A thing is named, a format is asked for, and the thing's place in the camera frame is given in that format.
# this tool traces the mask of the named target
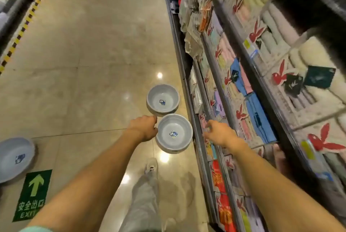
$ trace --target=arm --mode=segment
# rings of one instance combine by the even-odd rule
[[[327,210],[252,151],[225,123],[210,120],[205,138],[227,147],[272,232],[345,232]]]
[[[54,232],[98,231],[133,151],[158,133],[156,116],[130,122],[121,137],[67,184],[28,224]]]

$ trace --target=blue sleeve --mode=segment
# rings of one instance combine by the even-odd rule
[[[20,232],[53,232],[53,231],[44,227],[40,227],[40,226],[30,226],[20,230]]]

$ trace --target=arrow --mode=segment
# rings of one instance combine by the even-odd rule
[[[32,191],[31,191],[31,195],[30,196],[36,196],[37,194],[37,190],[38,190],[38,186],[39,185],[43,185],[44,184],[44,179],[41,177],[40,174],[38,174],[33,180],[30,181],[29,186],[32,186]]]

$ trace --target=green exit sign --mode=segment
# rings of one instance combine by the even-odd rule
[[[13,221],[32,219],[45,205],[52,169],[27,173]]]

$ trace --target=hand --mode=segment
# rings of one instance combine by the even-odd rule
[[[147,116],[138,117],[130,121],[130,124],[126,132],[131,134],[138,134],[138,141],[145,142],[149,141],[156,136],[158,129],[154,128],[157,123],[157,116]]]
[[[248,147],[244,139],[239,138],[226,123],[209,120],[207,127],[210,128],[210,132],[203,133],[203,136],[212,141],[213,144],[228,148],[231,154]]]

